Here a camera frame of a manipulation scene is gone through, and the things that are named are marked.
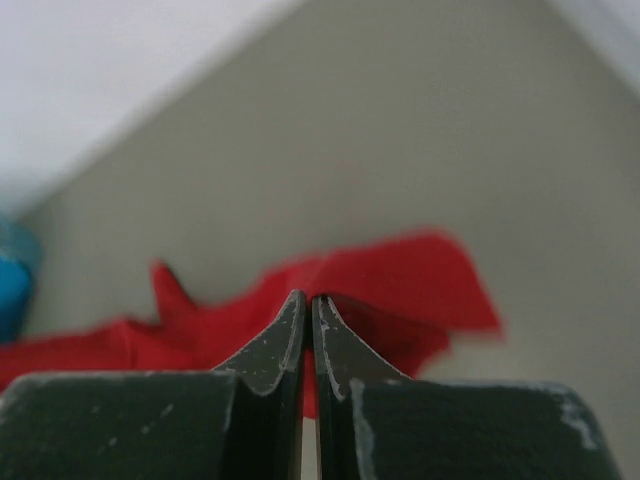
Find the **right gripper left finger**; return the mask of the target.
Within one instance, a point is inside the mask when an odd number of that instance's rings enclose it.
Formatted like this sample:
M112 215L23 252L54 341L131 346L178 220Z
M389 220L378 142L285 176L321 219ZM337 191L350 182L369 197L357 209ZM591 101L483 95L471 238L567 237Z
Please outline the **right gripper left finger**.
M306 299L218 367L40 373L1 397L5 479L296 479Z

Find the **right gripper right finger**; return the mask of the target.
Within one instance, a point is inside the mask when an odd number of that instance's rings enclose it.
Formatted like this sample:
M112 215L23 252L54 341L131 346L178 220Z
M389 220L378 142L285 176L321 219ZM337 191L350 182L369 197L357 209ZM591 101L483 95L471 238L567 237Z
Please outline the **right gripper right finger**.
M409 378L312 303L323 479L617 479L582 399L549 382Z

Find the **red t-shirt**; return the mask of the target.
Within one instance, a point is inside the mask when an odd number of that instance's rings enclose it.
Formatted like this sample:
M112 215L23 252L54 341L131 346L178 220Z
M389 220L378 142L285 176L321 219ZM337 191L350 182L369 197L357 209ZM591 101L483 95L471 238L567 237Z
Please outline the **red t-shirt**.
M192 300L164 263L152 267L151 280L156 323L126 315L5 346L2 384L45 371L208 370L264 330L294 290L332 298L353 331L412 377L452 335L502 331L470 257L436 231L287 262L218 304Z

